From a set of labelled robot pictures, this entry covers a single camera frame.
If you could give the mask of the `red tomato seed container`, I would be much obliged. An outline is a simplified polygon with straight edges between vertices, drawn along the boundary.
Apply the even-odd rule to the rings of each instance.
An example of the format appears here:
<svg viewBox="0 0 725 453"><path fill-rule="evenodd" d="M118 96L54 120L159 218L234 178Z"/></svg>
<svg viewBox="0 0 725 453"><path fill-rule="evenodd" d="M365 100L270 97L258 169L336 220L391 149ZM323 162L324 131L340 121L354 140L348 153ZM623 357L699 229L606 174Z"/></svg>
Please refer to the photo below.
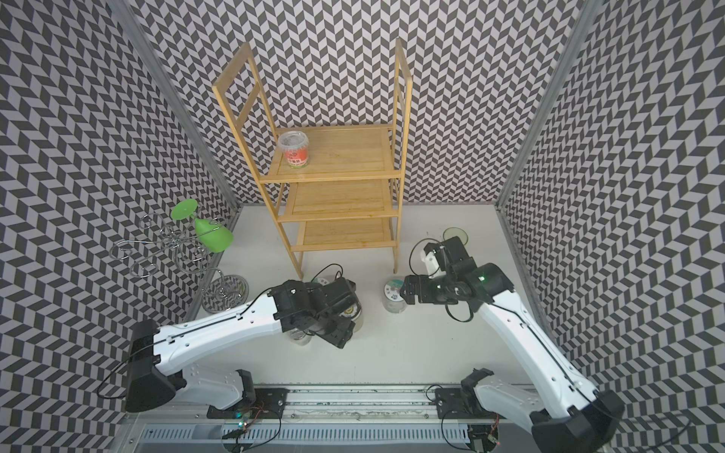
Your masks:
<svg viewBox="0 0 725 453"><path fill-rule="evenodd" d="M279 136L278 149L292 168L302 168L308 164L309 139L301 131L288 131Z"/></svg>

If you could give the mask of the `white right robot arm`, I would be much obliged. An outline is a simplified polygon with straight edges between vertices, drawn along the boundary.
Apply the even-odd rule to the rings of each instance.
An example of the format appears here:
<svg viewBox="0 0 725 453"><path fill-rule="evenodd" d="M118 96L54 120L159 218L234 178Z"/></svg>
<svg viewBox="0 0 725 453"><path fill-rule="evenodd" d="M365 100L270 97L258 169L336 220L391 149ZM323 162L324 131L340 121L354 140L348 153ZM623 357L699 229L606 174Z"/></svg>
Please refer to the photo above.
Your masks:
<svg viewBox="0 0 725 453"><path fill-rule="evenodd" d="M454 408L473 417L496 413L532 434L542 452L596 452L612 441L624 411L622 399L598 390L575 369L498 266L409 276L400 295L409 305L466 302L500 336L535 388L524 391L486 368L476 369L462 380Z"/></svg>

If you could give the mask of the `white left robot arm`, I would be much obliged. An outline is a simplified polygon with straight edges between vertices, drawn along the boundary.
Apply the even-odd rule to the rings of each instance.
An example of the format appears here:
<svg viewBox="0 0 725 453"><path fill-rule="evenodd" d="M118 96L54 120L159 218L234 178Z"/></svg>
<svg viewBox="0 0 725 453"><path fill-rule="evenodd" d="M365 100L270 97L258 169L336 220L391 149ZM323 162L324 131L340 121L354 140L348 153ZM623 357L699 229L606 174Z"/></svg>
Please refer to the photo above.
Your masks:
<svg viewBox="0 0 725 453"><path fill-rule="evenodd" d="M252 404L249 372L215 372L199 360L247 341L301 330L343 348L355 323L344 313L358 303L356 285L340 277L326 285L287 280L255 300L187 323L137 323L131 334L126 369L125 409L142 413L169 402L208 405L226 411Z"/></svg>

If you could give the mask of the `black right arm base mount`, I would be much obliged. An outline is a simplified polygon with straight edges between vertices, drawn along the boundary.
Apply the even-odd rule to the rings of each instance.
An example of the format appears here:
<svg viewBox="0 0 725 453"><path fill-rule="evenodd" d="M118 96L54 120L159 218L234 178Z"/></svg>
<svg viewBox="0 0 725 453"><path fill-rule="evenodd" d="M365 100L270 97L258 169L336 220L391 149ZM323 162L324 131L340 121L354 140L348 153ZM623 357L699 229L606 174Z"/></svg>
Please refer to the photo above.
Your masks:
<svg viewBox="0 0 725 453"><path fill-rule="evenodd" d="M445 387L443 384L432 384L424 393L430 403L435 406L440 421L505 420L501 414L488 411L475 394L475 387L483 379L494 375L495 373L487 368L474 368L458 386Z"/></svg>

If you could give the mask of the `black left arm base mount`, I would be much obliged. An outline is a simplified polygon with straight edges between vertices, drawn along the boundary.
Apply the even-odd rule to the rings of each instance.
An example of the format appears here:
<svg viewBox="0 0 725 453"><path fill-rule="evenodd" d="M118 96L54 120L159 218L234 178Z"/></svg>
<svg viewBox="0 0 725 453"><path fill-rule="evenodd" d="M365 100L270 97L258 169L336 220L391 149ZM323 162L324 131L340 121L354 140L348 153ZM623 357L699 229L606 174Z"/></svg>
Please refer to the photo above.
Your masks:
<svg viewBox="0 0 725 453"><path fill-rule="evenodd" d="M238 369L236 373L243 389L241 396L228 409L210 406L207 419L247 421L255 417L272 419L283 415L289 396L287 388L257 388L249 371Z"/></svg>

